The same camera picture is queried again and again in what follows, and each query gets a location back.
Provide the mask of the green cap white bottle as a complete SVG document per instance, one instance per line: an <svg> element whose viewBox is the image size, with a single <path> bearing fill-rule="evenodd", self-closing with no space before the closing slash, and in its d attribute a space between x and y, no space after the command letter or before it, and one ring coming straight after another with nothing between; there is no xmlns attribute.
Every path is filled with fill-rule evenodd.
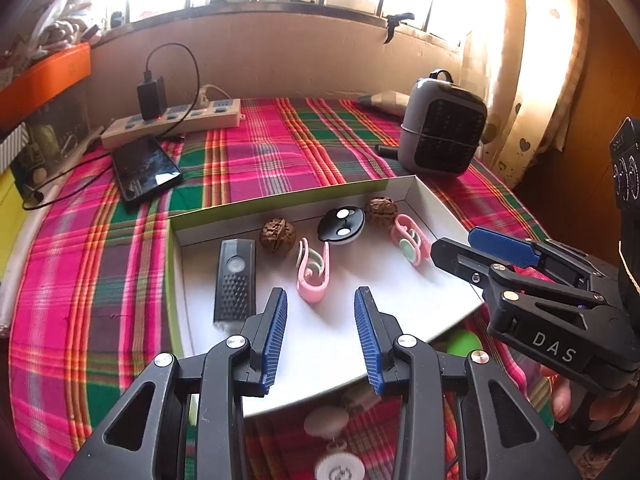
<svg viewBox="0 0 640 480"><path fill-rule="evenodd" d="M446 352L452 356L465 358L469 353L476 350L483 350L480 338L464 328L451 332L446 341Z"/></svg>

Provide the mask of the brown walnut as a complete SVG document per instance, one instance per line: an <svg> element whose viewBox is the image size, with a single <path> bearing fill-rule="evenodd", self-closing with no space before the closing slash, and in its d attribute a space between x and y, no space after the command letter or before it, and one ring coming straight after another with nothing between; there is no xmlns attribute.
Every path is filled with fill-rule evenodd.
<svg viewBox="0 0 640 480"><path fill-rule="evenodd" d="M396 203L388 197L372 197L364 207L367 222L377 228L389 228L398 215Z"/></svg>
<svg viewBox="0 0 640 480"><path fill-rule="evenodd" d="M285 218L268 220L259 234L259 241L267 252L277 256L287 255L296 243L296 231Z"/></svg>

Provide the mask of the black white round gadget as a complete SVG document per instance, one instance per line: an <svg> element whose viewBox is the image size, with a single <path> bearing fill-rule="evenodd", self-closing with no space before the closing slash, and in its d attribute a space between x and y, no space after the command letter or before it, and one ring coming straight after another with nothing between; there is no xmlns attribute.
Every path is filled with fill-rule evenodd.
<svg viewBox="0 0 640 480"><path fill-rule="evenodd" d="M347 244L356 240L366 225L364 211L356 206L341 206L329 210L317 228L318 240L329 244Z"/></svg>

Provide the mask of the white mushroom shaped object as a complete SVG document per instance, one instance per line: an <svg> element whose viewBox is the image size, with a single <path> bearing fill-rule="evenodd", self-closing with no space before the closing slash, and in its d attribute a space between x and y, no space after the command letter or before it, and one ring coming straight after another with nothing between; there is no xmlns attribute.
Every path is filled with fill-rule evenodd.
<svg viewBox="0 0 640 480"><path fill-rule="evenodd" d="M304 431L309 437L335 440L349 423L348 411L337 406L320 406L304 420Z"/></svg>

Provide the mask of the black bike light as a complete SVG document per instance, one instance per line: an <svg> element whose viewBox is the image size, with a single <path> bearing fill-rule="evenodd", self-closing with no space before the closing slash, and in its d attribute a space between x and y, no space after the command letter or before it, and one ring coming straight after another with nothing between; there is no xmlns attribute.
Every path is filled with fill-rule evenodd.
<svg viewBox="0 0 640 480"><path fill-rule="evenodd" d="M223 240L218 257L214 322L244 322L256 314L255 242Z"/></svg>

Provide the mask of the pink silicone strap clip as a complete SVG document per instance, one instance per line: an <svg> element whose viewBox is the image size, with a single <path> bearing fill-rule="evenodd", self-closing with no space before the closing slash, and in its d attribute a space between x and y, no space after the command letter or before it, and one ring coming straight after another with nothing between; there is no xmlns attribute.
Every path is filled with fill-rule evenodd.
<svg viewBox="0 0 640 480"><path fill-rule="evenodd" d="M296 268L298 296L307 304L318 304L329 287L330 245L324 242L322 251L317 252L309 245L308 238L302 237L298 243Z"/></svg>

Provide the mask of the white round cap jar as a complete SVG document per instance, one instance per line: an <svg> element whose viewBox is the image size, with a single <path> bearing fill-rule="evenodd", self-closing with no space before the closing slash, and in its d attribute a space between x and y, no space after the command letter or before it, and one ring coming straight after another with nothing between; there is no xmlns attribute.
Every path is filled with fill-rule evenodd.
<svg viewBox="0 0 640 480"><path fill-rule="evenodd" d="M349 452L326 454L314 466L316 480L363 480L365 475L362 460Z"/></svg>

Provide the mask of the white shallow cardboard box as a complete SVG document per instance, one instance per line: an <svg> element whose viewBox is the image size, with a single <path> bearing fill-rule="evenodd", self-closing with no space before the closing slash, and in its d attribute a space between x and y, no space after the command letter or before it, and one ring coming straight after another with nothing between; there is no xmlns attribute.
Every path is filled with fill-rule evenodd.
<svg viewBox="0 0 640 480"><path fill-rule="evenodd" d="M430 242L448 237L463 243L468 238L454 214L416 177L311 188L170 217L166 285L175 354L205 353L236 331L214 321L223 240L257 240L262 225L280 217L320 250L321 217L339 206L363 206L374 196L391 198ZM318 304L307 304L296 292L296 255L295 250L277 257L256 249L256 309L265 307L271 289L281 287L288 295L288 322L274 384L264 398L245 400L247 416L302 402L366 374L354 321L354 293L360 286L369 287L378 308L423 341L446 332L482 303L477 288L430 260L412 266L390 236L373 226L366 226L356 240L331 247L329 287Z"/></svg>

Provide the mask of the grey cone shaped object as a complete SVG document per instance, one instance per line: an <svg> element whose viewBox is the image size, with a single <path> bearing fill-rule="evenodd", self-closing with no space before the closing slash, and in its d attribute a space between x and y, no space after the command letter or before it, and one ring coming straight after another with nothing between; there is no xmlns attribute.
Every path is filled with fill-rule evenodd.
<svg viewBox="0 0 640 480"><path fill-rule="evenodd" d="M405 93L387 90L370 96L360 96L357 103L403 118L409 103L409 96Z"/></svg>

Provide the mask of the beige heart pattern curtain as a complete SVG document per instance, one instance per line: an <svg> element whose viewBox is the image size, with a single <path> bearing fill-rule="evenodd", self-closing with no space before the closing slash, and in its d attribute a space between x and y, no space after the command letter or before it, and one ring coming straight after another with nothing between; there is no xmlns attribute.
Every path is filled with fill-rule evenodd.
<svg viewBox="0 0 640 480"><path fill-rule="evenodd" d="M584 66L589 0L464 0L471 29L460 84L484 99L477 158L508 187L562 148Z"/></svg>

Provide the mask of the black smartphone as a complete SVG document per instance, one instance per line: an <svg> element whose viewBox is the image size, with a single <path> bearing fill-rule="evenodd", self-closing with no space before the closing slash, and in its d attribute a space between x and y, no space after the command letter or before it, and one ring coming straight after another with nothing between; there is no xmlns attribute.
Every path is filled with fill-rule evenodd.
<svg viewBox="0 0 640 480"><path fill-rule="evenodd" d="M112 166L127 210L138 208L183 181L180 168L152 136L116 148Z"/></svg>

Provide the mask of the beige power strip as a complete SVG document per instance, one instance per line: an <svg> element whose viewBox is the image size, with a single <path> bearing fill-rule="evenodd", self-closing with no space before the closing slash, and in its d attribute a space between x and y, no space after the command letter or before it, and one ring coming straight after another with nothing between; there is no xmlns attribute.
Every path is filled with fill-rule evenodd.
<svg viewBox="0 0 640 480"><path fill-rule="evenodd" d="M111 151L144 136L161 136L166 131L187 134L240 125L239 99L212 101L208 107L190 112L188 109L189 105L172 106L162 116L150 120L144 120L141 114L117 119L102 133L102 145Z"/></svg>

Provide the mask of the black charger adapter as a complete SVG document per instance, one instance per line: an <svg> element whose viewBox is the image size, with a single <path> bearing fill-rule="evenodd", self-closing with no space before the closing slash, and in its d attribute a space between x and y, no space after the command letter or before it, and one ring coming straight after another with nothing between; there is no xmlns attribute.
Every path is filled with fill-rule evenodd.
<svg viewBox="0 0 640 480"><path fill-rule="evenodd" d="M164 78L152 78L137 86L140 113L143 120L157 119L167 110Z"/></svg>

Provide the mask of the striped white box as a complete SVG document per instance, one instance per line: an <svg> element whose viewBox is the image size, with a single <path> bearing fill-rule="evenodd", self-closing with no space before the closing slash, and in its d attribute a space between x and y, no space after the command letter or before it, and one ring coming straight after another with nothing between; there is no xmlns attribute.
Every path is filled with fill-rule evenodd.
<svg viewBox="0 0 640 480"><path fill-rule="evenodd" d="M0 144L0 174L3 174L28 144L29 135L26 124L17 125Z"/></svg>

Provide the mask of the orange box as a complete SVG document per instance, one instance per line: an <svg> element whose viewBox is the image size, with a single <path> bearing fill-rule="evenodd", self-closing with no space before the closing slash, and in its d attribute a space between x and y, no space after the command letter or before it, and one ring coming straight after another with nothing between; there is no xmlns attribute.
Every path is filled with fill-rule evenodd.
<svg viewBox="0 0 640 480"><path fill-rule="evenodd" d="M15 127L43 104L91 75L91 47L55 53L18 76L0 93L1 130Z"/></svg>

